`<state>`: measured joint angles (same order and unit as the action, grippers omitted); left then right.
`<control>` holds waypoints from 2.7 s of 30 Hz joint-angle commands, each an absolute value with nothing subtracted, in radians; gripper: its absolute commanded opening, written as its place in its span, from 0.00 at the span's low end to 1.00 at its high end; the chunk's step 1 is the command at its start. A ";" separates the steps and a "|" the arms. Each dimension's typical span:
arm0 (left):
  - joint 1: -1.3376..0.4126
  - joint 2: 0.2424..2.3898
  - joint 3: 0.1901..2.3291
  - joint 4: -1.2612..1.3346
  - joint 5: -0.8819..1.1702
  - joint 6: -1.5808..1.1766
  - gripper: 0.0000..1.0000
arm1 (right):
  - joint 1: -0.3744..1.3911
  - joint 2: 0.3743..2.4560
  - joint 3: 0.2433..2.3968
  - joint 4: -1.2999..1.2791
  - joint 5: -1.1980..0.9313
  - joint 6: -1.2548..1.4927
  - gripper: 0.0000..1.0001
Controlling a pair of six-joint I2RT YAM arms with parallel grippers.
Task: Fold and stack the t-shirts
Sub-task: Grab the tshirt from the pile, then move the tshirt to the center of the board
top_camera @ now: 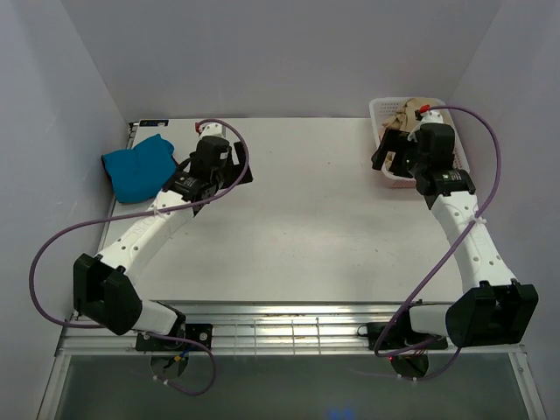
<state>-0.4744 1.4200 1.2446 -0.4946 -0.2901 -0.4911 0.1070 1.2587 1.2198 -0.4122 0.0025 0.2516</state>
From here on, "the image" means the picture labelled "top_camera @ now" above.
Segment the beige t shirt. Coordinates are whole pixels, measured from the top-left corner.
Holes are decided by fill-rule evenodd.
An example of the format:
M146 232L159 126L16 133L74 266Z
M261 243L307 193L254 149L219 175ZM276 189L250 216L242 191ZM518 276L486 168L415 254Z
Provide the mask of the beige t shirt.
M384 129L411 131L418 123L416 111L423 106L437 105L440 105L439 101L425 97L384 103L381 105L381 126Z

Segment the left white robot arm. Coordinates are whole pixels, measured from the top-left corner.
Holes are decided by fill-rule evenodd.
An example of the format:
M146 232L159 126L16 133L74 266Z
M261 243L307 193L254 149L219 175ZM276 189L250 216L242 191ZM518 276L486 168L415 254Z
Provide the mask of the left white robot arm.
M137 279L153 256L205 204L251 180L244 142L201 135L195 151L163 184L147 216L97 255L83 254L75 261L73 308L116 335L174 333L180 312L140 297Z

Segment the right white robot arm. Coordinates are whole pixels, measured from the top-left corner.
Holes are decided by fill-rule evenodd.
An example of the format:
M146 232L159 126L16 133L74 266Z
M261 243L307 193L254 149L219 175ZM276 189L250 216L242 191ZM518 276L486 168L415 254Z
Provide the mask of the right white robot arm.
M372 166L380 170L391 154L390 171L414 179L417 191L444 230L458 266L462 294L452 304L411 302L382 330L378 349L427 347L448 338L456 347L521 342L538 303L536 288L520 283L505 264L478 214L475 186L454 167L455 131L425 122L409 133L386 129Z

